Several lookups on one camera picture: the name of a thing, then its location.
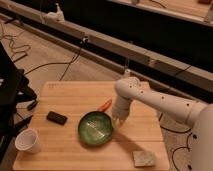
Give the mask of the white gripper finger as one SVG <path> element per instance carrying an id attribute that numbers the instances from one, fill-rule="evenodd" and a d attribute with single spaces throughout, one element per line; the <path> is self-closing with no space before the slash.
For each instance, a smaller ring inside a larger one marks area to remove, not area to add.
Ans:
<path id="1" fill-rule="evenodd" d="M 120 119 L 116 119 L 116 120 L 114 121 L 114 125 L 115 125 L 116 128 L 121 127 L 122 124 L 123 124 L 123 121 L 120 120 Z"/>

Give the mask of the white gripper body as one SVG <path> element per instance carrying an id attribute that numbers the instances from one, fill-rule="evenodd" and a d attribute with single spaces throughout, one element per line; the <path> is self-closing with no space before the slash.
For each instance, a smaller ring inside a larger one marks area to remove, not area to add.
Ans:
<path id="1" fill-rule="evenodd" d="M 123 97 L 117 97 L 112 106 L 112 117 L 125 121 L 130 113 L 131 101 Z"/>

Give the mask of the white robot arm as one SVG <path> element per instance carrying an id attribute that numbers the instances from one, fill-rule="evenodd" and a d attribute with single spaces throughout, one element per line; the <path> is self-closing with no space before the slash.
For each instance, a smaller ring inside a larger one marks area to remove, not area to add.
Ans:
<path id="1" fill-rule="evenodd" d="M 176 122 L 188 125 L 195 136 L 192 141 L 192 171 L 213 171 L 213 103 L 205 104 L 154 90 L 145 90 L 136 77 L 126 77 L 115 83 L 117 94 L 112 117 L 124 123 L 133 100 L 169 114 Z"/>

